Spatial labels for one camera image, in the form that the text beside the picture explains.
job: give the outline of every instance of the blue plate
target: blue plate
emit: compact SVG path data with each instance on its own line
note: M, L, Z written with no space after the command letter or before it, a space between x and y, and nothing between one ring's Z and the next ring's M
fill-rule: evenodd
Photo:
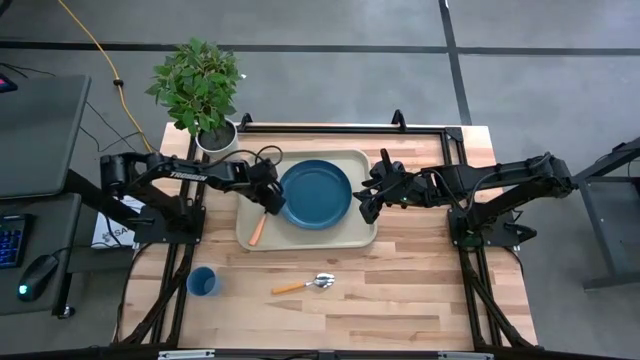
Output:
M322 160L291 167L280 180L287 202L282 215L304 229L322 230L340 221L351 205L351 184L340 168Z

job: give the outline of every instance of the spoon handle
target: spoon handle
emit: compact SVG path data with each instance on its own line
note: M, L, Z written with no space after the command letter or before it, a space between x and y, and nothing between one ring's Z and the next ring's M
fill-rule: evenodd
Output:
M292 285L287 285L287 286L282 286L282 287L278 287L275 289L271 289L271 294L273 295L278 295L278 294L283 294L289 291L293 291L296 289L302 289L303 287L307 286L307 283L301 282L301 283L297 283L297 284L292 284Z
M258 245L258 241L260 241L260 235L262 235L262 229L264 228L264 223L267 220L267 213L262 214L260 221L258 221L258 225L256 229L253 230L253 235L251 235L251 240L249 240L249 245L256 246Z

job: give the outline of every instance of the wooden tabletop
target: wooden tabletop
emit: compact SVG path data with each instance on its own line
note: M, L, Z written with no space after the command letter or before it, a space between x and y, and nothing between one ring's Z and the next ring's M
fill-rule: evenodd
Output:
M470 165L495 164L487 127L463 127L463 133ZM168 124L161 151L185 157L188 143L186 132ZM367 154L371 164L380 160L384 147L408 171L443 163L440 140L430 135L240 136L240 148L256 151L270 144L285 151L356 148ZM179 181L168 179L154 184L169 194L177 194L180 187ZM486 201L499 193L483 191L477 199ZM180 347L472 349L459 257L450 245L446 207L385 208L376 239L361 249L249 252L236 241L237 203L237 194L206 190L207 221L193 267L216 269L222 291L217 297L187 296ZM125 335L158 295L166 251L166 245L150 246L133 270L122 321ZM500 248L487 248L487 261L496 302L521 334L535 343L517 262ZM318 272L333 273L336 283L327 290L270 294L272 287L310 280ZM483 306L478 308L488 339L486 312ZM173 303L165 318L165 335L172 312Z

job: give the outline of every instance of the cup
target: cup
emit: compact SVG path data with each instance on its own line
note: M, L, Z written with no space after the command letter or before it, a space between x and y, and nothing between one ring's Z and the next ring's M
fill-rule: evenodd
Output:
M202 266L187 277L187 290L195 296L216 296L220 292L220 279L213 269Z

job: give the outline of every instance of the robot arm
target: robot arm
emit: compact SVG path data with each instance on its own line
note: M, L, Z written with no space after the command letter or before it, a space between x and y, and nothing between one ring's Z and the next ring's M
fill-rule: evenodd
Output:
M144 171L139 173L136 166ZM254 165L244 160L203 164L161 153L123 153L101 157L100 170L105 194L118 198L129 195L158 210L169 231L188 229L193 216L185 200L169 196L151 184L160 178L202 182L223 192L235 191L271 214L277 214L285 203L275 165L268 158L260 158Z
M382 205L400 205L402 208L453 205L449 223L454 240L479 234L501 216L510 215L516 207L533 199L562 198L577 188L565 162L549 153L481 168L443 165L423 168L416 173L405 171L399 161L392 163L385 149L380 154L382 161L369 172L371 179L362 183L366 188L353 194L362 202L360 213L365 222L372 224L380 215ZM474 204L477 191L512 185L517 186L487 203ZM461 200L467 200L466 208L459 204ZM526 227L515 230L527 231L526 236L520 237L520 242L535 236L535 231Z

